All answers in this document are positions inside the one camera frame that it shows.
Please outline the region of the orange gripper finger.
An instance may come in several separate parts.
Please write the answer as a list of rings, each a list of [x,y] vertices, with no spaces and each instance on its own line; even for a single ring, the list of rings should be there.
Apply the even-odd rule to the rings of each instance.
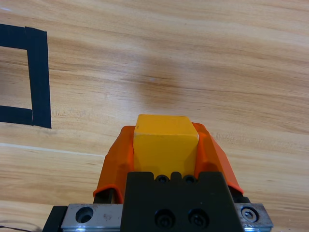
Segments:
[[[115,202],[124,202],[127,174],[134,171],[134,130],[135,126],[124,126],[121,129],[105,156],[94,197],[112,189]]]
[[[249,203],[249,198],[243,196],[244,191],[238,184],[226,153],[221,149],[204,125],[193,123],[193,126],[199,135],[194,176],[198,177],[201,172],[221,172],[234,202]]]

